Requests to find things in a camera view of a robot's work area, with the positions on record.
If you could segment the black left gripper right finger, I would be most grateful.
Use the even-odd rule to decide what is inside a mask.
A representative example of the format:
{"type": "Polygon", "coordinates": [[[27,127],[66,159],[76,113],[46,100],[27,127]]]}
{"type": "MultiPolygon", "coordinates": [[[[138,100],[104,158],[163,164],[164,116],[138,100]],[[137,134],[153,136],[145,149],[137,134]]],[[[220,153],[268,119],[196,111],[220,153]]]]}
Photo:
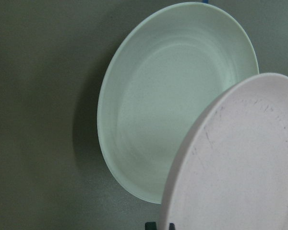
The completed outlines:
{"type": "Polygon", "coordinates": [[[168,229],[169,230],[175,230],[175,224],[174,223],[170,223],[168,229]]]}

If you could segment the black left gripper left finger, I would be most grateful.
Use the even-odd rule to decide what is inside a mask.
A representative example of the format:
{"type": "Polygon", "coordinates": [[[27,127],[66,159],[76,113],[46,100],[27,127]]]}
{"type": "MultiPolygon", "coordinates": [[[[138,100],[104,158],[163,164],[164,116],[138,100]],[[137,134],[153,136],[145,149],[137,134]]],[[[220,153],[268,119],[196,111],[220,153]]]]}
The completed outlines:
{"type": "Polygon", "coordinates": [[[156,222],[146,222],[144,225],[145,230],[156,230],[156,222]]]}

